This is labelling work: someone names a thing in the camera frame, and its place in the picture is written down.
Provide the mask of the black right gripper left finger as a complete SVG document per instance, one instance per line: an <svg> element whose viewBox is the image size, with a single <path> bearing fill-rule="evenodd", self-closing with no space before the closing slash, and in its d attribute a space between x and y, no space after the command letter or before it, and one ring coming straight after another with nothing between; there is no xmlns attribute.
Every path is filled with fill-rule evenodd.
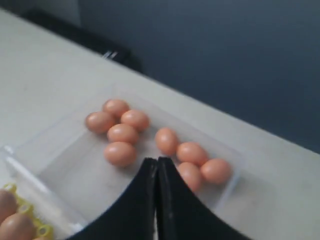
<svg viewBox="0 0 320 240"><path fill-rule="evenodd" d="M145 158L121 196L69 240L152 240L158 162Z"/></svg>

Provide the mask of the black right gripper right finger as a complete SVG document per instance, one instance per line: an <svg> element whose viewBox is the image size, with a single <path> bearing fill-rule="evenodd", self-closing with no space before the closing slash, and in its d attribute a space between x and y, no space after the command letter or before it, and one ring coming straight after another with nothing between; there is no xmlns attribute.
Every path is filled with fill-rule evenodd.
<svg viewBox="0 0 320 240"><path fill-rule="evenodd" d="M189 189L173 161L159 157L155 185L159 240L245 240L211 212Z"/></svg>

